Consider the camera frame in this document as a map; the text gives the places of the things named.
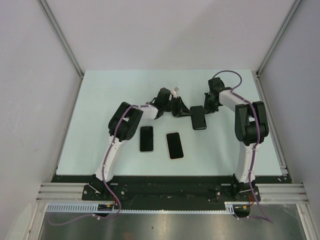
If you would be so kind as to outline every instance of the wall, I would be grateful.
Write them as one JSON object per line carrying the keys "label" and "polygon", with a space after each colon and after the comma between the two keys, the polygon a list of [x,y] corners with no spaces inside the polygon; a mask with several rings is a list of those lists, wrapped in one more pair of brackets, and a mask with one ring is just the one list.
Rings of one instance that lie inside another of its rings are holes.
{"label": "wall", "polygon": [[58,157],[79,85],[36,0],[0,7],[0,239]]}
{"label": "wall", "polygon": [[294,180],[303,182],[320,222],[320,1],[304,1],[262,85]]}
{"label": "wall", "polygon": [[48,0],[83,70],[256,70],[294,0]]}

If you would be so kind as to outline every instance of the black smartphone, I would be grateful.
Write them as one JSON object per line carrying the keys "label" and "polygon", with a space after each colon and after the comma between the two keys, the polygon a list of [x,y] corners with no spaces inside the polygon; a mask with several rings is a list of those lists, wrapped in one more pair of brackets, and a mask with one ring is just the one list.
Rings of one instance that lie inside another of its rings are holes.
{"label": "black smartphone", "polygon": [[203,130],[207,128],[205,109],[203,106],[190,107],[192,128],[194,130]]}
{"label": "black smartphone", "polygon": [[184,157],[184,151],[182,150],[181,139],[178,132],[168,133],[166,135],[166,143],[170,159],[182,159]]}
{"label": "black smartphone", "polygon": [[154,151],[154,128],[152,126],[140,127],[140,152]]}

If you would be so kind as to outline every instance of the white table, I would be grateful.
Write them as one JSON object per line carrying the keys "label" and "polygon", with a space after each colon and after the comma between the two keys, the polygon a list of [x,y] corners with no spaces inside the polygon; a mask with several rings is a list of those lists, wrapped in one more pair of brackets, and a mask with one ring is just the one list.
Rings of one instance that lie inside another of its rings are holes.
{"label": "white table", "polygon": [[[74,109],[69,131],[56,171],[57,175],[92,175],[101,163],[107,146],[108,123],[121,104],[141,105],[156,97],[160,88],[178,87],[178,95],[188,108],[204,105],[208,80],[219,70],[122,70],[87,71]],[[236,92],[258,101],[252,73],[237,70],[243,83]],[[238,84],[232,73],[219,75],[226,87]],[[127,142],[116,163],[120,176],[222,176],[232,175],[238,164],[235,114],[222,106],[207,114],[207,129],[193,130],[191,118],[175,118],[166,112],[156,120],[142,120],[153,126],[154,151],[139,152],[139,130]],[[170,160],[166,133],[179,132],[184,158]],[[257,176],[279,176],[281,170],[270,135],[265,138],[256,162]]]}

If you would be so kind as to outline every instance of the white wall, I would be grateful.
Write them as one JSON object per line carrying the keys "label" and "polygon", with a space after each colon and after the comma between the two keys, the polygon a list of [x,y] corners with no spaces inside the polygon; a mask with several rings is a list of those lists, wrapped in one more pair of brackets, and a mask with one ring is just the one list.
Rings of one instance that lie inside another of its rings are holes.
{"label": "white wall", "polygon": [[256,70],[294,0],[48,0],[84,70]]}
{"label": "white wall", "polygon": [[36,0],[0,7],[0,239],[57,159],[79,78]]}
{"label": "white wall", "polygon": [[262,73],[294,180],[320,222],[320,1],[304,1]]}

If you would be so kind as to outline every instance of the shiny floor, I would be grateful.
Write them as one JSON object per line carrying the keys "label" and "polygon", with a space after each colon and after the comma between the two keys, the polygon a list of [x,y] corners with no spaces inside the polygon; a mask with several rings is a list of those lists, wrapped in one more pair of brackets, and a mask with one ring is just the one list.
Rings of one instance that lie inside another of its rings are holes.
{"label": "shiny floor", "polygon": [[[306,240],[295,205],[263,206],[274,221],[236,220],[223,214],[121,214],[109,220],[91,216],[65,226],[76,213],[46,213],[39,240]],[[254,206],[251,215],[257,215]]]}

